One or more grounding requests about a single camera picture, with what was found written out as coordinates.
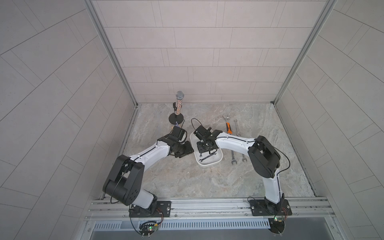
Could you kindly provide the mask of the white storage box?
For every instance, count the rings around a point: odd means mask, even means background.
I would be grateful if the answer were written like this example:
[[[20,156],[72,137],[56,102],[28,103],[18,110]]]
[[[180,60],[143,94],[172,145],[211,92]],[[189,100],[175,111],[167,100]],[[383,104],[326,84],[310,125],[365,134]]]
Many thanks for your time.
[[[221,149],[200,153],[198,149],[198,143],[201,141],[193,134],[190,134],[190,142],[194,149],[194,155],[196,162],[201,168],[208,168],[220,163],[223,159],[223,152]]]

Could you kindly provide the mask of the orange handled adjustable wrench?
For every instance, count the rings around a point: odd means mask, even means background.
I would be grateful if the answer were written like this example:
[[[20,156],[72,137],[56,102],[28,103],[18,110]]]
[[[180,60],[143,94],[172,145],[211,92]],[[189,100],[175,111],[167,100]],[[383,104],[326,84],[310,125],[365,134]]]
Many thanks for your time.
[[[232,131],[231,124],[230,124],[230,117],[227,115],[223,115],[223,118],[226,122],[227,133],[232,135],[233,131]]]

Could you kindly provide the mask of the long silver wrench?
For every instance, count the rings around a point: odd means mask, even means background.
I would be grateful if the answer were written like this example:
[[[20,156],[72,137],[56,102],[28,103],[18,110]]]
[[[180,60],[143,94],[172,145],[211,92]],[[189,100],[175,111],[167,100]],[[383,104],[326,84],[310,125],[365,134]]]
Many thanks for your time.
[[[236,160],[236,156],[235,156],[235,152],[234,151],[231,151],[231,157],[232,157],[231,164],[232,165],[237,165],[238,162]]]

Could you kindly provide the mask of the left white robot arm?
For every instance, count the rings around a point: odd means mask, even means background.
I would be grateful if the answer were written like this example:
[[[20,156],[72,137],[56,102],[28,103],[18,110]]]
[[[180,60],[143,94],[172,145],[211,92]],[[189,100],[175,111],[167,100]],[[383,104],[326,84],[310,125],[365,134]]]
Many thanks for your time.
[[[122,204],[131,204],[143,209],[150,209],[155,202],[155,195],[142,189],[144,172],[157,161],[174,155],[183,158],[194,152],[189,141],[156,141],[151,147],[132,156],[119,156],[103,185],[103,192]]]

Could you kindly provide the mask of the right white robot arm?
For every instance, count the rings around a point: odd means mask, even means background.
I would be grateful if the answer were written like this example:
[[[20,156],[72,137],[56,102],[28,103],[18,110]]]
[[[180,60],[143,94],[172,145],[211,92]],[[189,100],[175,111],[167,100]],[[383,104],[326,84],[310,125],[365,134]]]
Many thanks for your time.
[[[213,132],[196,130],[194,135],[199,139],[197,147],[200,153],[227,149],[248,156],[255,172],[263,178],[266,203],[275,207],[284,201],[278,177],[281,156],[265,137],[242,138],[219,130]]]

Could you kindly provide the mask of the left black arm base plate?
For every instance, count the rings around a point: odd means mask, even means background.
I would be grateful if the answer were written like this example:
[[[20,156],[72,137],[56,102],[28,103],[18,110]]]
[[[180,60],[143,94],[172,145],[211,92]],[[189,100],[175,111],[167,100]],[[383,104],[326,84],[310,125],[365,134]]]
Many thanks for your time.
[[[151,204],[148,209],[134,205],[129,210],[130,218],[168,218],[170,216],[172,202],[171,201],[156,201]]]

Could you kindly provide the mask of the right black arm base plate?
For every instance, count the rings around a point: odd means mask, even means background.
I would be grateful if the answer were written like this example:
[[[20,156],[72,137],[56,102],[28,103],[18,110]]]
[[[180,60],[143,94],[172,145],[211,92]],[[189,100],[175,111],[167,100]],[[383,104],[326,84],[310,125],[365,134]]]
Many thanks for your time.
[[[278,204],[274,204],[267,199],[256,200],[248,198],[252,215],[255,216],[291,216],[292,210],[288,200],[282,199]]]

